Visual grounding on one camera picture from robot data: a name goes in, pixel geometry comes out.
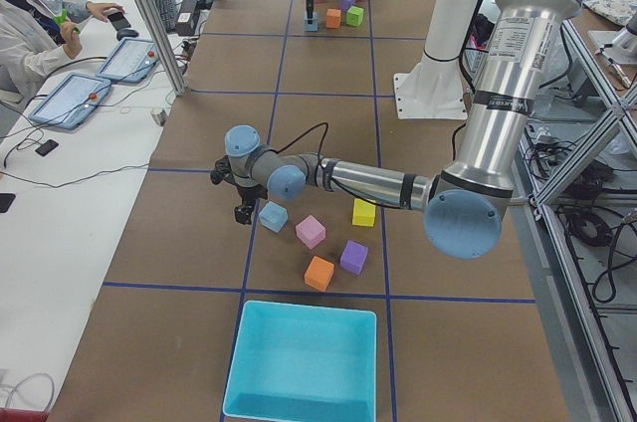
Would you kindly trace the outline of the light blue block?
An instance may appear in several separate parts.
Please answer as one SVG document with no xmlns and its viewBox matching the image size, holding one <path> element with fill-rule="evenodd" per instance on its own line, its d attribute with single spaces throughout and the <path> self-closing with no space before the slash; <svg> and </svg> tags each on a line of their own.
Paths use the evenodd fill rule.
<svg viewBox="0 0 637 422">
<path fill-rule="evenodd" d="M 286 208 L 269 201 L 259 213 L 260 223 L 267 229 L 279 233 L 288 222 L 289 215 Z"/>
<path fill-rule="evenodd" d="M 319 30 L 319 17 L 317 13 L 313 13 L 311 17 L 304 17 L 304 30 L 306 32 L 317 32 Z"/>
</svg>

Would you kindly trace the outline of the far orange foam block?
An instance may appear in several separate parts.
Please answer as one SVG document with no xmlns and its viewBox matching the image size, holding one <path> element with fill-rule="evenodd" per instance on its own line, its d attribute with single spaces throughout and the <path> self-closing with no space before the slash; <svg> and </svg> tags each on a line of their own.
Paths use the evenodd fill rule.
<svg viewBox="0 0 637 422">
<path fill-rule="evenodd" d="M 325 26 L 328 29 L 338 29 L 341 25 L 341 10 L 329 8 L 325 13 Z"/>
</svg>

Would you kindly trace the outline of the purple foam block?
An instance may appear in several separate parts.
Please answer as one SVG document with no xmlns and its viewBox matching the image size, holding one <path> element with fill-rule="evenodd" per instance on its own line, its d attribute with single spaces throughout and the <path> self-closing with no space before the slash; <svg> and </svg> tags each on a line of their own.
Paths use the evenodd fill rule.
<svg viewBox="0 0 637 422">
<path fill-rule="evenodd" d="M 348 240 L 340 255 L 340 266 L 352 274 L 359 275 L 368 256 L 368 248 L 358 242 Z"/>
<path fill-rule="evenodd" d="M 340 10 L 346 13 L 355 3 L 356 0 L 339 0 Z"/>
</svg>

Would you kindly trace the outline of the far green foam block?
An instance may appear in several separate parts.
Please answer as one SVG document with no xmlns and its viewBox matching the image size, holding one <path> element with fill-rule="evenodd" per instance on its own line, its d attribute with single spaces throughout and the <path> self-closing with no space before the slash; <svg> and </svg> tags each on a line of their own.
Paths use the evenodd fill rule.
<svg viewBox="0 0 637 422">
<path fill-rule="evenodd" d="M 364 9 L 358 6 L 350 6 L 345 15 L 345 23 L 350 27 L 360 27 L 364 19 Z"/>
</svg>

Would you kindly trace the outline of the near pink foam block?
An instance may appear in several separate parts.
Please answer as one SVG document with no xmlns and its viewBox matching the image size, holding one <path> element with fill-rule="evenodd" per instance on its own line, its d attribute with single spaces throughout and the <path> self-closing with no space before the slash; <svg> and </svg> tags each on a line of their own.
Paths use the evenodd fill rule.
<svg viewBox="0 0 637 422">
<path fill-rule="evenodd" d="M 296 225 L 297 237 L 309 248 L 315 248 L 326 236 L 325 226 L 313 215 Z"/>
</svg>

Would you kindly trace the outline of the near orange foam block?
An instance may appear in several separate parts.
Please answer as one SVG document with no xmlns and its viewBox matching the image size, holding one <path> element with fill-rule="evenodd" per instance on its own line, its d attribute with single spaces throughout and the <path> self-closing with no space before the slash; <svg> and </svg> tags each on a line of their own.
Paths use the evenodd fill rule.
<svg viewBox="0 0 637 422">
<path fill-rule="evenodd" d="M 313 256 L 304 274 L 305 284 L 320 292 L 325 292 L 334 274 L 334 263 Z"/>
</svg>

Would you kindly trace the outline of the near yellow foam block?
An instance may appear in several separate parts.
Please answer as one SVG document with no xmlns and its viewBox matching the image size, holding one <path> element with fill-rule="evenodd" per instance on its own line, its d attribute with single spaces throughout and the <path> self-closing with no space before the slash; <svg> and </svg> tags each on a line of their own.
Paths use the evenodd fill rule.
<svg viewBox="0 0 637 422">
<path fill-rule="evenodd" d="M 357 227 L 371 228 L 375 225 L 376 206 L 362 199 L 353 200 L 351 224 Z"/>
</svg>

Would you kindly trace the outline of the far blue teach pendant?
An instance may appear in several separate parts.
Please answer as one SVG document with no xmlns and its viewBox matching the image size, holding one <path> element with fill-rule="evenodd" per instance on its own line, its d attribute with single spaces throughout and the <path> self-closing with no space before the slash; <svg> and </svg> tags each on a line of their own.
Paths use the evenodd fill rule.
<svg viewBox="0 0 637 422">
<path fill-rule="evenodd" d="M 122 38 L 96 76 L 115 84 L 137 84 L 148 76 L 157 63 L 158 55 L 153 41 Z"/>
</svg>

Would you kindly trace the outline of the blue teach pendant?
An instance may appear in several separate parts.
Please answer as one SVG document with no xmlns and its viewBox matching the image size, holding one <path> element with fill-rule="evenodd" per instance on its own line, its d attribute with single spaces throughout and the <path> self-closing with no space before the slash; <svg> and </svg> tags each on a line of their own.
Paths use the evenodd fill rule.
<svg viewBox="0 0 637 422">
<path fill-rule="evenodd" d="M 45 127 L 72 130 L 89 118 L 110 90 L 108 79 L 68 74 L 29 114 L 29 121 Z"/>
<path fill-rule="evenodd" d="M 96 76 L 115 84 L 137 84 L 148 76 L 157 63 L 158 55 L 153 41 L 122 38 Z"/>
</svg>

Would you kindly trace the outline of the near blue teach pendant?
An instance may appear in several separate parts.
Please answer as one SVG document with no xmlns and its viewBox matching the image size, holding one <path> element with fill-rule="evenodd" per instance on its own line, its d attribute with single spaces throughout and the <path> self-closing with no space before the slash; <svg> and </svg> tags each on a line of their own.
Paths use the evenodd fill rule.
<svg viewBox="0 0 637 422">
<path fill-rule="evenodd" d="M 29 121 L 45 127 L 72 130 L 89 118 L 110 90 L 108 79 L 68 74 L 29 114 Z"/>
</svg>

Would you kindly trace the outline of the black computer mouse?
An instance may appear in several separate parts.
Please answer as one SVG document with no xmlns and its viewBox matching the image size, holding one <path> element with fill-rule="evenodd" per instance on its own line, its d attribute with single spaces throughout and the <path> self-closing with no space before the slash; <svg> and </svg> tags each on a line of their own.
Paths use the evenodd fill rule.
<svg viewBox="0 0 637 422">
<path fill-rule="evenodd" d="M 116 39 L 121 41 L 124 38 L 136 38 L 139 33 L 131 28 L 122 28 L 116 31 Z"/>
</svg>

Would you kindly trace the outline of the black smartphone on desk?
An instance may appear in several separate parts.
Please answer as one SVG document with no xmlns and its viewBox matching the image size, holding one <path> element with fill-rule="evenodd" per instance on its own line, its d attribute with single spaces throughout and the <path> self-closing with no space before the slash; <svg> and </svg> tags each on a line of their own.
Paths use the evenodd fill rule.
<svg viewBox="0 0 637 422">
<path fill-rule="evenodd" d="M 44 143 L 40 144 L 35 149 L 35 152 L 40 156 L 46 156 L 49 153 L 51 153 L 53 150 L 55 150 L 58 146 L 59 144 L 55 140 L 48 139 Z"/>
</svg>

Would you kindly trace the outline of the person in white coat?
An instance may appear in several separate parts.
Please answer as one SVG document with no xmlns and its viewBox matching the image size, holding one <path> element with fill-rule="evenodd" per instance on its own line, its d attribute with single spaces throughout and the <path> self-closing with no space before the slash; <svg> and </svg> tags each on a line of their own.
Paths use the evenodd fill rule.
<svg viewBox="0 0 637 422">
<path fill-rule="evenodd" d="M 103 22 L 116 3 L 1 0 L 1 89 L 33 97 L 46 77 L 82 51 L 80 24 Z"/>
</svg>

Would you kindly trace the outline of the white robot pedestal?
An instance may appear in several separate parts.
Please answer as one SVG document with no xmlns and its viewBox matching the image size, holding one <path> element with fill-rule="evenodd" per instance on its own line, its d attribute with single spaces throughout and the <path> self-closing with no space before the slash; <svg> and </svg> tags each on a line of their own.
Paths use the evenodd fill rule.
<svg viewBox="0 0 637 422">
<path fill-rule="evenodd" d="M 480 5 L 481 0 L 436 0 L 420 62 L 394 76 L 400 119 L 467 117 L 460 60 Z"/>
</svg>

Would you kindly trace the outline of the aluminium frame post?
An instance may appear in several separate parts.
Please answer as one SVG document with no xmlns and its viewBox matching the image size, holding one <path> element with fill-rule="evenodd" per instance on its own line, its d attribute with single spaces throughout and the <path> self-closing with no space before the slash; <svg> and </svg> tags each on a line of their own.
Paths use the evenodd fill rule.
<svg viewBox="0 0 637 422">
<path fill-rule="evenodd" d="M 180 97 L 186 91 L 186 84 L 154 1 L 134 0 L 134 2 L 152 40 L 157 47 L 161 63 L 170 81 L 172 89 L 175 95 Z"/>
</svg>

